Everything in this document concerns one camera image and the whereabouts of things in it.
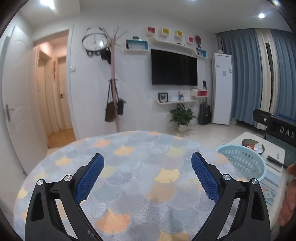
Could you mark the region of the person's right hand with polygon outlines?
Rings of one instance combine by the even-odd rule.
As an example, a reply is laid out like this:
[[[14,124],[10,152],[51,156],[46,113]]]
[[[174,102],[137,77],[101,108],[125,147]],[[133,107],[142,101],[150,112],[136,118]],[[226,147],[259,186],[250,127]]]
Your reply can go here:
[[[296,176],[296,168],[295,164],[288,166],[287,173],[294,177],[293,180],[290,181],[285,198],[282,203],[282,208],[280,210],[278,224],[280,226],[285,226],[293,216],[295,212],[296,206],[296,187],[295,187],[295,176]]]

